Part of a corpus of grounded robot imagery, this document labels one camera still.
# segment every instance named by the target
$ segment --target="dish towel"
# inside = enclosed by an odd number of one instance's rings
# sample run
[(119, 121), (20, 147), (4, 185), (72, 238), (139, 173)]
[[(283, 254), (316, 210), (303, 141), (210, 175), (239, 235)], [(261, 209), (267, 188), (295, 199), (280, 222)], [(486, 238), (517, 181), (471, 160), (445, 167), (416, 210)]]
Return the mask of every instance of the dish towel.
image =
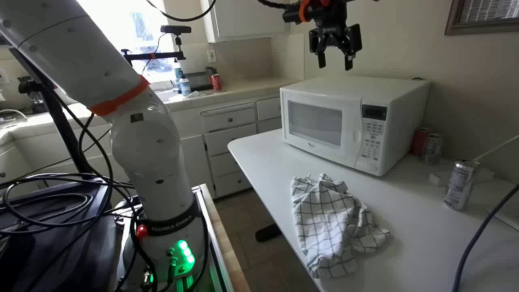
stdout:
[(356, 270), (355, 253), (372, 253), (389, 236), (366, 204), (325, 173), (319, 180), (293, 178), (291, 201), (299, 248), (312, 277), (332, 279)]

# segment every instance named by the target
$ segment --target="microwave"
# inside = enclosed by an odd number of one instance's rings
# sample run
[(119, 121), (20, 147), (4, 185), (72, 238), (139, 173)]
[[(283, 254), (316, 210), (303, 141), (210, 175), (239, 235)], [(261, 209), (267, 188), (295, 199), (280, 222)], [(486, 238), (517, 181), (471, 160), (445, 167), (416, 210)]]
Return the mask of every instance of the microwave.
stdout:
[(345, 73), (283, 86), (282, 141), (381, 176), (408, 152), (428, 87), (421, 79)]

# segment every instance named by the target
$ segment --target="orange band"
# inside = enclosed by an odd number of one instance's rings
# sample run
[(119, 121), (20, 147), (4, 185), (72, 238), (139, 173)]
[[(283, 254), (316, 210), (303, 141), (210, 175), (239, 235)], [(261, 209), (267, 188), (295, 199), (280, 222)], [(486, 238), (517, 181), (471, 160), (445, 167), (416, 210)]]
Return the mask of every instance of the orange band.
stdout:
[(116, 110), (116, 107), (126, 103), (128, 100), (131, 100), (132, 97), (136, 97), (139, 92), (145, 90), (145, 87), (149, 86), (147, 79), (144, 79), (141, 76), (141, 82), (137, 86), (134, 86), (131, 90), (118, 95), (116, 99), (111, 99), (111, 100), (106, 100), (106, 102), (102, 102), (102, 103), (97, 103), (93, 107), (90, 107), (90, 110), (95, 113), (95, 115), (108, 115), (111, 112)]
[(301, 22), (306, 22), (306, 21), (308, 21), (308, 19), (306, 19), (306, 8), (308, 8), (309, 1), (311, 1), (311, 0), (301, 0), (301, 3), (298, 4), (298, 19), (299, 19)]

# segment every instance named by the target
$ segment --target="window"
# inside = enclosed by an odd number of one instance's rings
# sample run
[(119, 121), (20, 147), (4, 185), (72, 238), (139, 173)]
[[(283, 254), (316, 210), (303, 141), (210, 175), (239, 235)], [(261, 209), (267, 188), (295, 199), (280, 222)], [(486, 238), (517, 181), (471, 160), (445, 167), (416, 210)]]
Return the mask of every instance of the window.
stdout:
[[(166, 24), (165, 17), (150, 8), (144, 0), (77, 0), (92, 21), (100, 27), (116, 50), (128, 48), (129, 53), (153, 51), (160, 37), (160, 26)], [(168, 35), (160, 39), (160, 51), (173, 50)], [(137, 73), (150, 81), (171, 79), (170, 58), (150, 61), (131, 61)]]
[(519, 0), (452, 0), (445, 34), (519, 30)]

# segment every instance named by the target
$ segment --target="backsplash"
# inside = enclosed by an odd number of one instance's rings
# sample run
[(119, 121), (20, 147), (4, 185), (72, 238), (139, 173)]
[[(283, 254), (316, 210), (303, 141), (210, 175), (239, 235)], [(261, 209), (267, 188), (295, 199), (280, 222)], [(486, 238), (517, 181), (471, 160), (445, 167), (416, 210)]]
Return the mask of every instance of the backsplash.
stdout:
[[(201, 71), (213, 66), (223, 82), (239, 79), (261, 79), (274, 73), (270, 39), (231, 40), (218, 43), (184, 43), (186, 60), (181, 61), (183, 71)], [(207, 51), (213, 50), (215, 61), (207, 61)]]

